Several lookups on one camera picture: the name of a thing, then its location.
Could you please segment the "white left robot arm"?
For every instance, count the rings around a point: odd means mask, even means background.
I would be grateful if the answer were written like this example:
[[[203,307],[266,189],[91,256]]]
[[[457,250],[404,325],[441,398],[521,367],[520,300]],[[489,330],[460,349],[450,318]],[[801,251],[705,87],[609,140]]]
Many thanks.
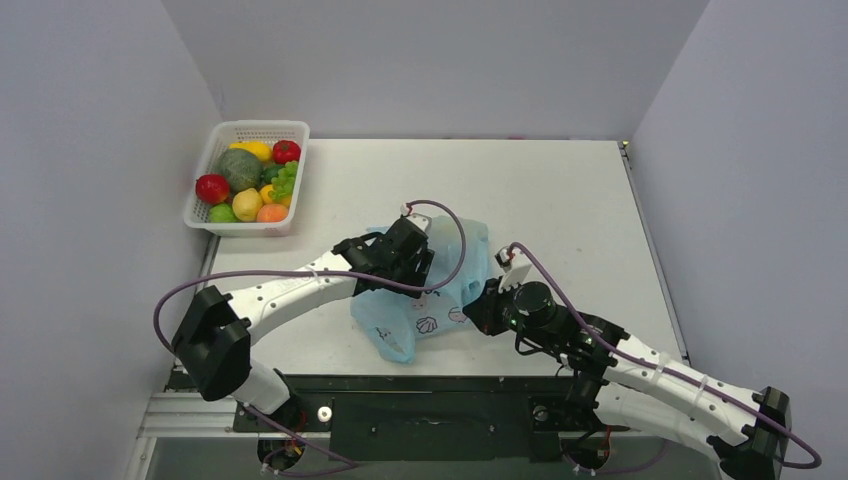
[[[430,223],[424,215],[404,216],[386,232],[345,239],[280,278],[226,293],[216,286],[196,293],[171,347],[201,397],[232,397],[258,410],[272,429],[291,427],[298,402],[281,373],[253,359],[253,345],[288,321],[366,291],[420,295],[434,258]]]

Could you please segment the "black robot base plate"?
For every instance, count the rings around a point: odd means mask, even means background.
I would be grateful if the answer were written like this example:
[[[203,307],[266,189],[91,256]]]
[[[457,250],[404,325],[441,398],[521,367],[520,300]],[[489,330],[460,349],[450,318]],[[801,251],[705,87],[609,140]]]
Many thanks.
[[[358,462],[553,462],[607,426],[567,401],[565,376],[293,374],[293,405],[274,420]]]

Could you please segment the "light blue printed plastic bag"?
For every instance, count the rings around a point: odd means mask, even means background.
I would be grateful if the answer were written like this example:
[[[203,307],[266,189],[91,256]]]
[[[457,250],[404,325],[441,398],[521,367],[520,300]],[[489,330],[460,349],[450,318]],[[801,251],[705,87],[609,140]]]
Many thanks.
[[[445,286],[418,298],[387,290],[368,291],[351,301],[350,313],[383,359],[408,364],[419,340],[463,328],[462,308],[476,300],[491,276],[489,228],[462,219],[466,255],[458,274]]]

